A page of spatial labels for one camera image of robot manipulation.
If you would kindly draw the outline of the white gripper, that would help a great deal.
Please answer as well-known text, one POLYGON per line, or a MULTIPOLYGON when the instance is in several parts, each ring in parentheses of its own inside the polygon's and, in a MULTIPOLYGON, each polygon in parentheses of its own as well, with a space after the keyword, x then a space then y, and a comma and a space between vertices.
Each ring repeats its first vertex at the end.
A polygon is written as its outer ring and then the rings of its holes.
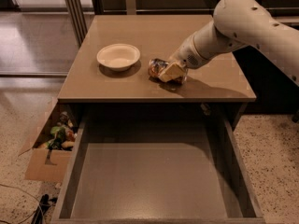
POLYGON ((162 82, 176 81, 183 83, 189 69, 198 69, 208 63, 196 49, 194 35, 184 40, 179 48, 169 57, 170 63, 159 63, 158 78, 162 82))

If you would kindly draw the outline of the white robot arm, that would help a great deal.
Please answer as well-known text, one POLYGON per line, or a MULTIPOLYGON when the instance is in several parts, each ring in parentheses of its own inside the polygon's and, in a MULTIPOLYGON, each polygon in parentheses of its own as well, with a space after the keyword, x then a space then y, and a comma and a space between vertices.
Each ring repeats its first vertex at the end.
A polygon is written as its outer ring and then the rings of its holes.
POLYGON ((257 49, 293 83, 299 78, 299 31, 276 21, 255 0, 220 0, 213 19, 191 34, 158 73, 163 82, 185 77, 214 57, 245 46, 257 49))

